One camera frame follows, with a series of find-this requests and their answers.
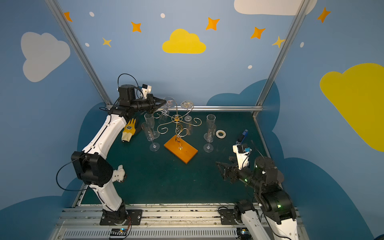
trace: blue wall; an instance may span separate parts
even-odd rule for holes
[[[325,7],[331,13],[322,23],[317,18]],[[384,232],[384,152],[360,138],[319,86],[331,71],[384,66],[383,9],[383,1],[318,0],[258,115],[311,240],[372,239]]]
[[[285,38],[293,20],[293,16],[239,13],[234,0],[59,2],[70,13],[70,24],[111,99],[118,97],[116,80],[121,73],[151,85],[157,97],[172,96],[178,103],[191,100],[205,105],[217,94],[240,94],[268,77],[279,52],[273,43],[278,36]],[[208,18],[220,19],[216,31],[206,30]],[[131,22],[141,23],[141,32],[133,32]],[[260,39],[251,39],[255,27],[265,28]],[[163,43],[179,28],[197,34],[205,52],[164,52]],[[111,47],[103,45],[103,38],[111,40]],[[129,76],[120,81],[134,83]],[[257,97],[242,103],[253,105]]]
[[[41,81],[25,77],[24,33],[50,33],[68,43],[44,0],[3,1],[0,23],[0,238],[47,239],[60,209],[73,199],[56,186],[56,172],[77,149],[86,113],[102,99],[72,48],[70,57]],[[59,182],[64,187],[72,182],[76,189],[75,177],[69,166]]]

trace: roll of tape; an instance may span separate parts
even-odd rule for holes
[[[225,136],[226,136],[226,133],[223,130],[217,130],[216,131],[216,137],[225,138]]]

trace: dark green mat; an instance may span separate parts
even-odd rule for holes
[[[223,181],[215,162],[226,162],[229,156],[235,156],[232,145],[244,129],[249,134],[244,143],[252,149],[251,140],[257,149],[265,156],[263,144],[251,113],[242,112],[215,112],[217,130],[224,130],[227,136],[224,139],[215,137],[212,145],[214,151],[206,153],[203,145],[207,142],[203,135],[206,132],[207,112],[192,112],[191,116],[200,118],[203,123],[194,127],[193,134],[183,139],[195,147],[199,152],[188,163],[183,163],[169,152],[163,145],[175,135],[175,124],[169,124],[169,131],[160,135],[155,142],[160,144],[157,152],[151,152],[144,132],[132,137],[131,142],[121,142],[121,133],[117,136],[109,150],[107,161],[117,169],[122,164],[127,173],[123,183],[115,182],[114,186],[126,204],[137,203],[214,203],[236,202],[242,199],[252,200],[253,190],[238,181],[231,184]],[[259,156],[254,151],[250,159]],[[100,201],[93,191],[87,191],[82,204],[99,204]]]

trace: yellow cloud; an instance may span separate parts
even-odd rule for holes
[[[343,74],[329,72],[320,88],[357,134],[384,152],[384,67],[363,63]]]
[[[163,43],[163,51],[166,53],[203,53],[206,48],[196,34],[184,29],[176,29],[169,41]]]

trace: small white plush toy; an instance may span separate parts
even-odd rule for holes
[[[122,165],[119,165],[117,170],[113,170],[112,182],[115,182],[115,181],[122,182],[124,180],[124,176],[125,176],[125,171],[122,168]]]

